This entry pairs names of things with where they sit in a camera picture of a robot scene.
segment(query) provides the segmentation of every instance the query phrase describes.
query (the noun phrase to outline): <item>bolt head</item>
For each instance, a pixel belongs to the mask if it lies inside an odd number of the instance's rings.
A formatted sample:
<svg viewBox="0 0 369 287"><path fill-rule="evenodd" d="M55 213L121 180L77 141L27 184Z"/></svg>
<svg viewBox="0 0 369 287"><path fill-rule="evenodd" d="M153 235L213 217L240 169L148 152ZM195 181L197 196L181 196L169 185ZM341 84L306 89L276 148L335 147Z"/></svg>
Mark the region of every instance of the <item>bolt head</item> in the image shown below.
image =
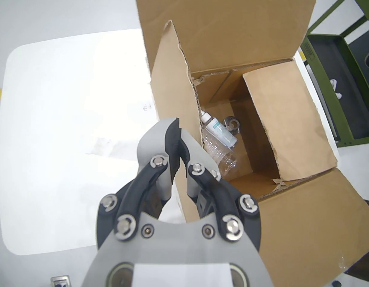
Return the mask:
<svg viewBox="0 0 369 287"><path fill-rule="evenodd" d="M239 232L239 224L236 220L229 220L226 224L227 231L233 234L237 234Z"/></svg>
<svg viewBox="0 0 369 287"><path fill-rule="evenodd" d="M157 167L161 167L163 165L163 157L156 157L153 162Z"/></svg>
<svg viewBox="0 0 369 287"><path fill-rule="evenodd" d="M244 200L243 200L243 202L244 202L244 204L246 205L246 207L248 208L248 209L252 209L253 208L253 206L255 205L255 202L252 200L252 198L245 198Z"/></svg>
<svg viewBox="0 0 369 287"><path fill-rule="evenodd" d="M127 219L122 219L117 224L118 232L126 234L130 230L130 222Z"/></svg>
<svg viewBox="0 0 369 287"><path fill-rule="evenodd" d="M113 201L113 199L112 199L112 197L111 197L111 196L106 196L106 197L101 201L102 206L103 206L103 207L105 207L105 208L110 207L110 206L112 205L112 203L113 203L113 202L114 202L114 201Z"/></svg>
<svg viewBox="0 0 369 287"><path fill-rule="evenodd" d="M200 171L202 171L202 165L200 165L199 163L193 164L193 171L199 173Z"/></svg>
<svg viewBox="0 0 369 287"><path fill-rule="evenodd" d="M218 176L217 171L211 170L210 173L212 174L213 177L217 178L217 176Z"/></svg>

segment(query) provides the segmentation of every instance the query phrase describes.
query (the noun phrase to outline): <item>metal ring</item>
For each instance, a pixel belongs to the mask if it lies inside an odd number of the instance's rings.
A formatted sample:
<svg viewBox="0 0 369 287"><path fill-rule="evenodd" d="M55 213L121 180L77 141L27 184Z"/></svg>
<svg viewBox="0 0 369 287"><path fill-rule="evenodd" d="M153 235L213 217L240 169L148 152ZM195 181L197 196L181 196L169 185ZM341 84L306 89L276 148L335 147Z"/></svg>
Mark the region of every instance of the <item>metal ring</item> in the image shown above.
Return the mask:
<svg viewBox="0 0 369 287"><path fill-rule="evenodd" d="M161 165L157 165L155 163L155 160L158 159L158 158L162 158L163 159ZM165 157L164 155L160 155L160 154L155 155L150 160L150 165L151 165L152 168L161 167L162 165L166 165L166 164L167 164L167 157Z"/></svg>
<svg viewBox="0 0 369 287"><path fill-rule="evenodd" d="M250 287L246 274L239 266L230 264L230 271L234 287Z"/></svg>
<svg viewBox="0 0 369 287"><path fill-rule="evenodd" d="M202 235L206 239L212 239L215 236L215 229L214 229L214 227L212 225L205 224L202 227Z"/></svg>
<svg viewBox="0 0 369 287"><path fill-rule="evenodd" d="M226 117L223 123L226 129L234 136L240 133L240 121L235 116Z"/></svg>
<svg viewBox="0 0 369 287"><path fill-rule="evenodd" d="M224 215L222 217L222 221L224 221L226 224L228 223L228 221L231 221L231 220L236 221L238 223L238 233L232 233L227 230L226 238L229 241L238 241L243 236L243 232L244 232L243 223L242 221L240 221L240 219L237 216L234 216L234 215Z"/></svg>
<svg viewBox="0 0 369 287"><path fill-rule="evenodd" d="M124 229L123 226L126 223L123 223L123 221L127 220L129 223L127 225L127 228ZM124 214L122 216L118 217L118 224L117 224L117 232L115 233L115 236L118 240L124 241L132 236L135 229L137 227L137 222L135 221L135 218L129 214Z"/></svg>
<svg viewBox="0 0 369 287"><path fill-rule="evenodd" d="M151 238L154 234L154 226L152 224L146 224L141 229L141 235L143 238Z"/></svg>
<svg viewBox="0 0 369 287"><path fill-rule="evenodd" d="M116 265L109 273L107 287L131 287L133 281L134 265L131 263L121 263Z"/></svg>
<svg viewBox="0 0 369 287"><path fill-rule="evenodd" d="M246 204L246 201L249 200L250 203L250 207ZM255 204L255 202L252 200L251 196L248 194L243 194L240 198L239 198L239 204L241 206L241 208L248 212L248 213L254 213L257 211L257 205Z"/></svg>
<svg viewBox="0 0 369 287"><path fill-rule="evenodd" d="M114 209L118 203L118 197L114 194L108 194L101 199L102 206L105 208L105 212L109 212Z"/></svg>

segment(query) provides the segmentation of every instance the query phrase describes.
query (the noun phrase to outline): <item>torn cardboard edge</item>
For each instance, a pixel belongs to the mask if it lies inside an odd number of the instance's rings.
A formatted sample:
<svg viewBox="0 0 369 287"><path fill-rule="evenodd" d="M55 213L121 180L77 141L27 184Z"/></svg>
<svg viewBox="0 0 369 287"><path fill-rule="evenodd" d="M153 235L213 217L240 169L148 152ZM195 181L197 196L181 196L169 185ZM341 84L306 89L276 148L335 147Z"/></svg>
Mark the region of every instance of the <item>torn cardboard edge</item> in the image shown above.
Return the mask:
<svg viewBox="0 0 369 287"><path fill-rule="evenodd" d="M276 194L279 194L280 192L283 192L283 191L286 191L286 190L290 190L291 188L295 187L295 186L298 186L300 184L303 184L305 182L308 182L310 180L313 180L319 176L323 176L331 171L333 171L335 168L331 168L327 171L324 171L324 172L321 172L319 174L315 174L315 175L312 175L312 176L308 176L306 178L302 178L302 179L297 179L297 180L294 180L294 181L283 181L281 179L273 179L274 183L276 184L276 187L274 188L274 190L270 193L267 193L267 194L264 194L262 196L259 196L257 198L257 201L263 201L265 200L266 198L268 197L271 197L273 195L276 195Z"/></svg>

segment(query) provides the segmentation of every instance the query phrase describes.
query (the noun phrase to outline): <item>clear plastic bottle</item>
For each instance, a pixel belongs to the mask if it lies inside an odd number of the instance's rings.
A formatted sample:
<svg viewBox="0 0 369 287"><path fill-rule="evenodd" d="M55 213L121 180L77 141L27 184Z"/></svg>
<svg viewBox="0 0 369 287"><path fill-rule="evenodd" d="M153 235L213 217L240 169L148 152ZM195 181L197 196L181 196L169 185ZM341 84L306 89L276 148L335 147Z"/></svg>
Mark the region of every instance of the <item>clear plastic bottle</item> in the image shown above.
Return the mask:
<svg viewBox="0 0 369 287"><path fill-rule="evenodd" d="M203 129L203 142L205 150L219 167L220 175L228 179L228 175L236 169L236 157L234 152L223 145L206 128Z"/></svg>

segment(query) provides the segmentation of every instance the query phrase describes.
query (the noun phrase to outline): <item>white object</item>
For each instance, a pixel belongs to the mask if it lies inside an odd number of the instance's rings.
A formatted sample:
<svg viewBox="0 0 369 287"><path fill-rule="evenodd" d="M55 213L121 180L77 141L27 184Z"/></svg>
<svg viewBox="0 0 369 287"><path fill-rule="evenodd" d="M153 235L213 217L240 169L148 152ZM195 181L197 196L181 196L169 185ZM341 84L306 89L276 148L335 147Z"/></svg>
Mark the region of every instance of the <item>white object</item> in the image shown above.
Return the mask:
<svg viewBox="0 0 369 287"><path fill-rule="evenodd" d="M337 87L337 80L336 79L330 79L331 85L333 87L333 90L336 93L336 87ZM340 100L343 96L341 93L336 93L336 97L338 100Z"/></svg>
<svg viewBox="0 0 369 287"><path fill-rule="evenodd" d="M136 264L132 287L233 287L230 265Z"/></svg>
<svg viewBox="0 0 369 287"><path fill-rule="evenodd" d="M232 148L238 141L219 120L202 110L201 120L205 124L205 128L227 148Z"/></svg>

